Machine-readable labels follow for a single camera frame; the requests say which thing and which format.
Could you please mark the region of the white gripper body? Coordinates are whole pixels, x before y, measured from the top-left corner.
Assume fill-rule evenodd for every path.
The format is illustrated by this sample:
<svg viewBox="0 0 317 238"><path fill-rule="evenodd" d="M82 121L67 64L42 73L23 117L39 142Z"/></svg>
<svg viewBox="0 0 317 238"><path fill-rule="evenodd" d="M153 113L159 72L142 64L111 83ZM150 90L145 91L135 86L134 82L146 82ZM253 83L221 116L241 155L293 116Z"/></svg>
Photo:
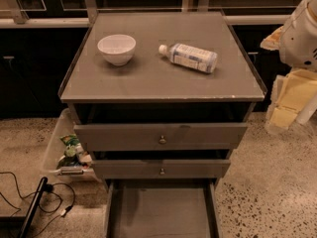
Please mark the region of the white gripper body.
<svg viewBox="0 0 317 238"><path fill-rule="evenodd" d="M317 69L317 0L302 0L285 21L279 56L291 67Z"/></svg>

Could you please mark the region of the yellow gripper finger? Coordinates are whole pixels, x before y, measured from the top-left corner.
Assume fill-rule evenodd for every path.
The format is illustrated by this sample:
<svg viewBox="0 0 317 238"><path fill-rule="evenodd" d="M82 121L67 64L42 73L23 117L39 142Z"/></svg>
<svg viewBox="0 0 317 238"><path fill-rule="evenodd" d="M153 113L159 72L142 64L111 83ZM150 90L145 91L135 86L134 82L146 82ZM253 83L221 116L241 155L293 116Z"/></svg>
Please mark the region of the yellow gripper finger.
<svg viewBox="0 0 317 238"><path fill-rule="evenodd" d="M271 104L266 112L265 128L279 134L294 123L306 124L317 110L317 73L294 68L273 83Z"/></svg>
<svg viewBox="0 0 317 238"><path fill-rule="evenodd" d="M260 44L260 47L269 51L278 51L280 44L280 35L282 28L279 27L274 30L270 35L264 38Z"/></svg>

